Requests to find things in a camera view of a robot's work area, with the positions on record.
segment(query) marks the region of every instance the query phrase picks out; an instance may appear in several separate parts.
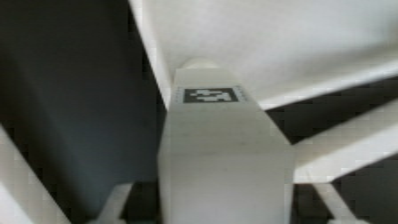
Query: white ceiling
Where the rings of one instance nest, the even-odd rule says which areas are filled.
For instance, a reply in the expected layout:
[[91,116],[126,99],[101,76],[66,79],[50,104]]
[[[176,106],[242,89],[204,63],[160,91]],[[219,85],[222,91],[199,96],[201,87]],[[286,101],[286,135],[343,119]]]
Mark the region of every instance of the white ceiling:
[[398,72],[398,1],[131,0],[165,100],[176,68],[210,58],[263,109]]

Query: qr-like tag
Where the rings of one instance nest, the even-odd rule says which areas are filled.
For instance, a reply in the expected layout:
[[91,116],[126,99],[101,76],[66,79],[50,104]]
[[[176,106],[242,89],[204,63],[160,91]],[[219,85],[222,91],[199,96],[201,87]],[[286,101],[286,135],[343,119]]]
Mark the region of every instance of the qr-like tag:
[[185,88],[179,91],[181,103],[227,103],[245,101],[238,87]]

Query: dark background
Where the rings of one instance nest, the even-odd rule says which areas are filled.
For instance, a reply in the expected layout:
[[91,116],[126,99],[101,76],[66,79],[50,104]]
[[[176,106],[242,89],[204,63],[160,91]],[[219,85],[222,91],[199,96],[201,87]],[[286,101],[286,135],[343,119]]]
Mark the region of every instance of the dark background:
[[[268,111],[291,143],[396,96],[391,79]],[[126,0],[0,1],[0,122],[73,223],[115,184],[156,180],[163,116]],[[391,158],[334,183],[373,224],[398,223],[396,170]],[[297,192],[300,223],[325,223]]]

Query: white beam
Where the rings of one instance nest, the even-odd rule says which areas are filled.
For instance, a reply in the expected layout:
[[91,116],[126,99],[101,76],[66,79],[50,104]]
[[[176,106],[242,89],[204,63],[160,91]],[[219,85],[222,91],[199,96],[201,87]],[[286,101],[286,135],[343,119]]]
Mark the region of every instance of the white beam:
[[329,183],[398,153],[398,100],[297,145],[295,183]]
[[293,149],[224,69],[178,70],[158,167],[165,224],[288,224]]
[[69,224],[2,126],[0,223]]

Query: dark gray wall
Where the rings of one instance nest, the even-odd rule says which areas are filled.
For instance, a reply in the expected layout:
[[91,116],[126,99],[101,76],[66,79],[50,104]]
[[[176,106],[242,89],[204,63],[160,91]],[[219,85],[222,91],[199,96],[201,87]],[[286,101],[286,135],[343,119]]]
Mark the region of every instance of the dark gray wall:
[[0,119],[75,223],[156,179],[163,110],[123,0],[0,1]]

